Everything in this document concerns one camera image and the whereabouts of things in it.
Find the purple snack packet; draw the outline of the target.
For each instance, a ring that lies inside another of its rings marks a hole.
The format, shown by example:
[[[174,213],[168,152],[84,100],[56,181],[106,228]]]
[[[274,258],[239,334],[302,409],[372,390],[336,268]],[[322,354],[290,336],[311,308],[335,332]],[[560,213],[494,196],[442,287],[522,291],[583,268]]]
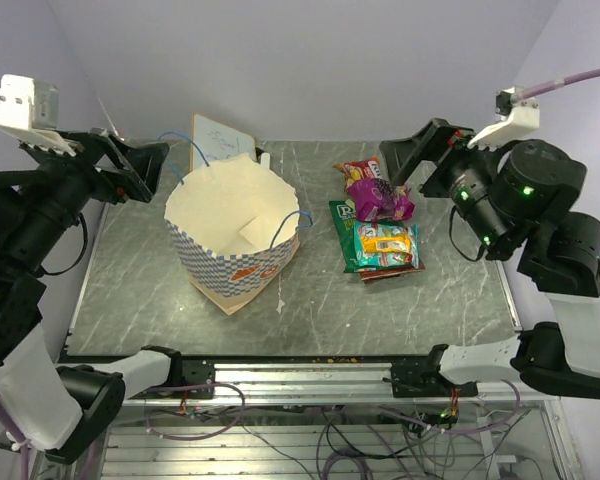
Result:
[[[381,178],[363,178],[347,189],[360,222],[407,221],[415,210],[409,198],[410,189],[395,186]]]

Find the green snack box with face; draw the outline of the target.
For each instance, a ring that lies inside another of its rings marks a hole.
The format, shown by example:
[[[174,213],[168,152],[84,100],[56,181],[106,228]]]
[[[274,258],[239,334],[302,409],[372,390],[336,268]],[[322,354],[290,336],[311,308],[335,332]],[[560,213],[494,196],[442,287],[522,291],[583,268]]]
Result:
[[[351,200],[331,200],[329,209],[345,262],[344,272],[358,273],[361,267],[358,264],[354,245],[355,206]]]

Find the yellow snack packet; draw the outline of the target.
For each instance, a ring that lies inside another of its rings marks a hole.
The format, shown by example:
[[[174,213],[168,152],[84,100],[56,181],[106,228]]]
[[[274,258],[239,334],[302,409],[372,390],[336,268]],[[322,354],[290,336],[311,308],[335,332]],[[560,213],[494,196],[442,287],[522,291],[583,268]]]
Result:
[[[405,233],[390,236],[361,236],[360,242],[365,253],[369,254],[409,254],[412,242]]]

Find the teal snack packet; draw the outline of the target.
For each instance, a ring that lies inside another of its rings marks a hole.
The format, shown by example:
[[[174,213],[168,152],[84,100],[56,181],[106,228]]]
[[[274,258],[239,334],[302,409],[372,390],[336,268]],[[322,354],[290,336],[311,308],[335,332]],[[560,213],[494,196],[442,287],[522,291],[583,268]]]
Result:
[[[405,233],[412,242],[409,254],[369,254],[362,249],[360,237],[390,236]],[[404,222],[371,223],[356,221],[354,225],[354,245],[358,264],[363,269],[390,269],[405,266],[420,266],[419,228]]]

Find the checkered paper bag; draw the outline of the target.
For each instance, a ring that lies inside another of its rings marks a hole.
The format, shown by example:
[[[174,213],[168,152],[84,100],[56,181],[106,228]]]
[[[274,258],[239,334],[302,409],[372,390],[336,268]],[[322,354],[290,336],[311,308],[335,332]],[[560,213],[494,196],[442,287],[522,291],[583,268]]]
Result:
[[[281,272],[314,224],[295,189],[247,153],[205,157],[179,176],[164,220],[190,283],[227,315]]]

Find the brown sea salt chips bag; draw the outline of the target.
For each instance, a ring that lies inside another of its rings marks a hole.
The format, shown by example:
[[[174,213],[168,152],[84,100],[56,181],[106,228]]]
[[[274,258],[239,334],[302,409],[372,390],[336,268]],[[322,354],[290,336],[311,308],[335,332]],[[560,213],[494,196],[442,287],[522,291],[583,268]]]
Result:
[[[421,265],[419,267],[413,266],[405,266],[401,268],[390,268],[384,270],[374,270],[374,271],[363,271],[360,272],[360,278],[365,284],[369,284],[374,281],[390,279],[400,277],[410,273],[417,273],[424,271],[426,267]]]

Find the red yellow chips bag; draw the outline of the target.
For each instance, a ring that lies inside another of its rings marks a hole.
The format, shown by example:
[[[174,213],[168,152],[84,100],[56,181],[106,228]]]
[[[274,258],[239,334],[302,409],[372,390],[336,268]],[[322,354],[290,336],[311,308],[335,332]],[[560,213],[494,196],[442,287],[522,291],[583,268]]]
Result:
[[[361,179],[382,178],[380,162],[377,157],[364,160],[334,164],[333,168],[341,172],[345,178],[345,188]]]

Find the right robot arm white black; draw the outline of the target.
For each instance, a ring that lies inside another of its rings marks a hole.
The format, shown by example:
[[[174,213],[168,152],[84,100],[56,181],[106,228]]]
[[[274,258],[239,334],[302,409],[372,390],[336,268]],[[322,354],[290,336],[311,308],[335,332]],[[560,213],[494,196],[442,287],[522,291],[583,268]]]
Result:
[[[420,194],[451,202],[450,218],[479,241],[478,260],[517,257],[554,317],[506,341],[434,347],[422,387],[439,396],[455,384],[518,378],[544,394],[600,400],[600,221],[573,208],[586,166],[543,140],[483,149],[474,136],[436,118],[379,149],[397,185],[430,162]]]

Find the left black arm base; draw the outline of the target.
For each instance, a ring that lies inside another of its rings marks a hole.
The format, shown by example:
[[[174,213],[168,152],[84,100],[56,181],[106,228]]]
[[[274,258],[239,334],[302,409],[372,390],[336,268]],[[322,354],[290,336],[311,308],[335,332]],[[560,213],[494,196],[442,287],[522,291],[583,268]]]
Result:
[[[182,355],[177,350],[157,345],[145,346],[141,351],[159,353],[169,359],[166,380],[161,384],[149,387],[146,392],[182,393],[193,399],[213,398],[215,368],[207,360]]]

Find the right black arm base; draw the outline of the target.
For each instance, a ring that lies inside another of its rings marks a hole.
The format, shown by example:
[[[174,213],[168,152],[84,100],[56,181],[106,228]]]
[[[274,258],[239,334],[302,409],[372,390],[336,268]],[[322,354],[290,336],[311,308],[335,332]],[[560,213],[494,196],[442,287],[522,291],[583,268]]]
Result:
[[[437,344],[427,355],[410,354],[391,361],[389,373],[382,378],[391,386],[394,398],[451,397],[456,391],[461,398],[476,397],[476,382],[453,384],[440,373],[442,355],[450,348]]]

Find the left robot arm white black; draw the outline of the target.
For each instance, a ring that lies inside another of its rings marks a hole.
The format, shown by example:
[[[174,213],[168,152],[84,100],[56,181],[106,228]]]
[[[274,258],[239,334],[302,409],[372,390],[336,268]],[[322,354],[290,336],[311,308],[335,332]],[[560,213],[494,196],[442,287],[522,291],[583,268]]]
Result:
[[[63,234],[85,224],[92,200],[147,203],[169,153],[164,142],[129,145],[100,129],[63,132],[68,151],[26,145],[33,170],[0,172],[0,422],[15,449],[75,462],[123,402],[145,390],[183,387],[179,352],[147,346],[100,366],[58,366],[42,328],[43,263]]]

